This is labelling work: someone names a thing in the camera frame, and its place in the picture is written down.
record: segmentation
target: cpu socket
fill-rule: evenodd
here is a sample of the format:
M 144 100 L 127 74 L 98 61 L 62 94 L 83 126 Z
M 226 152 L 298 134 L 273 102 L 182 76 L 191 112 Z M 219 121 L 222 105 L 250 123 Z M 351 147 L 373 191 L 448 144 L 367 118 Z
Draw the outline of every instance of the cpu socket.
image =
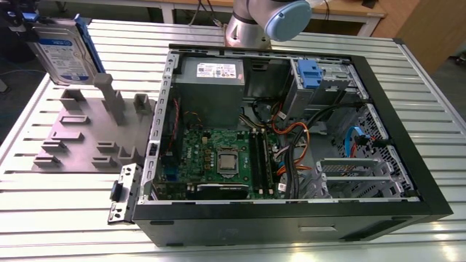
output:
M 225 178 L 233 178 L 239 173 L 237 151 L 218 151 L 218 173 Z

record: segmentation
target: gray 3d printed holder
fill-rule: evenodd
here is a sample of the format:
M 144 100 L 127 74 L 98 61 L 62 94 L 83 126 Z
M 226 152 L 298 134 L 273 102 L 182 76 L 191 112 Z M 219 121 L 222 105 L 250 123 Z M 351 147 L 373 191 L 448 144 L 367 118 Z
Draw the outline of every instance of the gray 3d printed holder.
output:
M 110 74 L 98 74 L 94 85 L 104 99 L 84 98 L 67 89 L 64 109 L 52 126 L 34 171 L 119 172 L 123 165 L 143 163 L 155 101 L 146 94 L 123 99 Z

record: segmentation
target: hard drive label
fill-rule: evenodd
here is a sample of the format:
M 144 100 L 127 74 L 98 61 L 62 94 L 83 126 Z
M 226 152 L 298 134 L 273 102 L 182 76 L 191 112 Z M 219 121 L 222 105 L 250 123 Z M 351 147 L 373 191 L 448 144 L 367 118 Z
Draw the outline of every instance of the hard drive label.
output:
M 83 63 L 79 60 L 78 48 L 71 41 L 40 39 L 39 43 L 58 74 L 63 78 L 79 81 L 90 78 Z

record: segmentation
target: connector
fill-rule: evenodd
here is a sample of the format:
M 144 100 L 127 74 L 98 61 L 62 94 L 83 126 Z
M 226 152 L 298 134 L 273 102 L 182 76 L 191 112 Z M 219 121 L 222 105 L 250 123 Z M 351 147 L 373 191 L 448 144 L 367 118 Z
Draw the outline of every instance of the connector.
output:
M 393 145 L 391 139 L 375 139 L 373 142 L 374 147 L 386 147 L 389 145 Z
M 305 89 L 317 89 L 322 82 L 322 70 L 314 60 L 298 60 L 298 72 Z
M 355 136 L 355 143 L 359 146 L 366 146 L 370 139 L 371 139 L 371 137 L 367 135 L 357 135 Z

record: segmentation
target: white label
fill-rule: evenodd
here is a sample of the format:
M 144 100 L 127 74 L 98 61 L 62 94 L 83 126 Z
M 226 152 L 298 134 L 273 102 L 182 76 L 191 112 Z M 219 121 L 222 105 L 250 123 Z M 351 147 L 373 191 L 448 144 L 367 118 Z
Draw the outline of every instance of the white label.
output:
M 378 14 L 378 13 L 367 13 L 367 16 L 385 17 L 383 14 Z
M 234 64 L 198 64 L 199 78 L 237 78 L 237 66 Z
M 79 59 L 76 45 L 68 40 L 54 39 L 40 39 L 39 43 L 56 74 L 68 80 L 86 81 L 90 75 Z
M 278 184 L 278 190 L 285 192 L 286 191 L 286 184 L 279 183 Z
M 282 118 L 283 120 L 286 119 L 286 114 L 285 114 L 282 111 L 279 111 L 279 112 L 277 113 L 277 115 L 278 115 L 279 118 Z

